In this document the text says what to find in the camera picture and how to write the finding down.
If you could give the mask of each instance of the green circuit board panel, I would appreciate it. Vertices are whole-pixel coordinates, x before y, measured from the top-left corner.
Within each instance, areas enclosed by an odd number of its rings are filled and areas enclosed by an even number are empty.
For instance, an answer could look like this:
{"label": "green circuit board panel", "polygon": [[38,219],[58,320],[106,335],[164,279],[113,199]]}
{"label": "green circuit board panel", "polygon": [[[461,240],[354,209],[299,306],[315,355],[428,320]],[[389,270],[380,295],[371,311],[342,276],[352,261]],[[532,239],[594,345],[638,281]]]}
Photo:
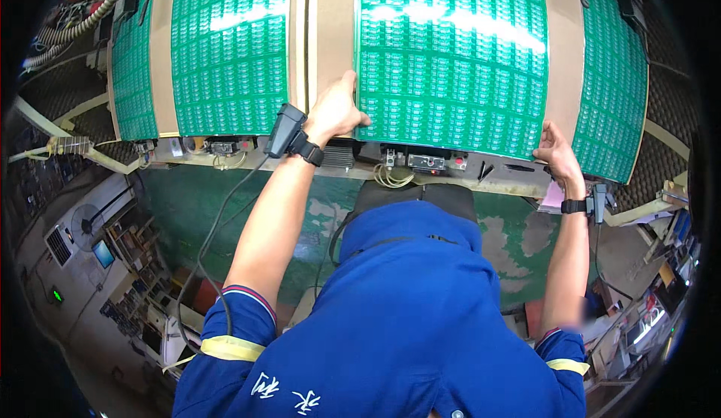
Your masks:
{"label": "green circuit board panel", "polygon": [[181,135],[270,134],[288,101],[287,0],[173,0]]}
{"label": "green circuit board panel", "polygon": [[643,133],[647,64],[641,38],[621,18],[617,0],[589,1],[573,151],[583,172],[627,184]]}
{"label": "green circuit board panel", "polygon": [[[138,9],[143,8],[139,0]],[[153,111],[153,92],[150,87],[150,0],[143,25],[138,26],[140,13],[133,14],[114,26],[113,95],[115,116],[121,139],[146,140],[158,137]]]}
{"label": "green circuit board panel", "polygon": [[546,107],[545,0],[356,0],[359,140],[531,159]]}

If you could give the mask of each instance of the black watch strap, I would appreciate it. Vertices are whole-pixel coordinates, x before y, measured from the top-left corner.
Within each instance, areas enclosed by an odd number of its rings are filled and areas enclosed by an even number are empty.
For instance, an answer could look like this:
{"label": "black watch strap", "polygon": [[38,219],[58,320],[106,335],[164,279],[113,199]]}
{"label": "black watch strap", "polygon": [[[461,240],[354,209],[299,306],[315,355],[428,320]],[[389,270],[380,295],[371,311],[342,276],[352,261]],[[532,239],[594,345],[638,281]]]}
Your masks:
{"label": "black watch strap", "polygon": [[308,141],[308,134],[302,130],[299,132],[296,139],[291,143],[291,153],[297,153],[303,157],[303,160],[319,168],[323,163],[323,151],[320,149],[318,144]]}
{"label": "black watch strap", "polygon": [[584,200],[564,200],[561,202],[561,213],[571,214],[586,212],[585,199]]}

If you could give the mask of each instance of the ring barcode scanner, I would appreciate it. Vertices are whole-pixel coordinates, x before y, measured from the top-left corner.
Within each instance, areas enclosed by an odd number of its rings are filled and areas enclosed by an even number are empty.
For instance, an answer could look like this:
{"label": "ring barcode scanner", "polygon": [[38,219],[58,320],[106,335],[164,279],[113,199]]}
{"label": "ring barcode scanner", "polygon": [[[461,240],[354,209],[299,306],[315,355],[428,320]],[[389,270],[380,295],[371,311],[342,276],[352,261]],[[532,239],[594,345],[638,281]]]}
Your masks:
{"label": "ring barcode scanner", "polygon": [[280,158],[284,153],[297,153],[303,160],[320,167],[323,163],[323,151],[318,144],[308,141],[308,134],[302,129],[307,119],[308,116],[301,110],[293,105],[283,104],[263,153],[271,158]]}

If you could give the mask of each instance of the monitor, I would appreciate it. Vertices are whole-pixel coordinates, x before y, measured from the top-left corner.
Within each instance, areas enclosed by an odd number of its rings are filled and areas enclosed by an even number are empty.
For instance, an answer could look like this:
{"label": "monitor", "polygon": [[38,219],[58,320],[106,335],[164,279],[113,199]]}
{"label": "monitor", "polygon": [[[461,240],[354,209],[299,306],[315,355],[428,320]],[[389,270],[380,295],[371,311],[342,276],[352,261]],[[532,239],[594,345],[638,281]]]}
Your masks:
{"label": "monitor", "polygon": [[97,257],[97,260],[103,266],[103,269],[109,267],[110,264],[113,263],[113,261],[115,260],[115,257],[113,257],[113,255],[110,253],[110,250],[107,248],[107,244],[103,240],[93,246],[92,251],[95,254],[95,257]]}

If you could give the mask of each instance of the yellow tape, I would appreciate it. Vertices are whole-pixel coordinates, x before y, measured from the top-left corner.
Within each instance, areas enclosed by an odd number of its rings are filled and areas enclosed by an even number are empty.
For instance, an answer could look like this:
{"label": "yellow tape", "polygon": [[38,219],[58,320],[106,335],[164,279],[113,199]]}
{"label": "yellow tape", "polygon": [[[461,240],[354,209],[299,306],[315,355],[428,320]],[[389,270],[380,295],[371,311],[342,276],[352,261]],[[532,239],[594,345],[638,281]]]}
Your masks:
{"label": "yellow tape", "polygon": [[546,362],[549,368],[552,370],[566,370],[573,371],[574,373],[581,374],[582,376],[590,368],[588,363],[576,362],[572,359],[554,359]]}
{"label": "yellow tape", "polygon": [[[217,359],[223,360],[245,360],[254,362],[263,352],[265,346],[253,343],[251,341],[242,340],[231,335],[218,335],[217,337],[203,340],[201,344],[201,352]],[[163,368],[163,374],[174,366],[182,365],[189,362],[195,355],[191,355],[187,359],[179,360],[172,365]]]}

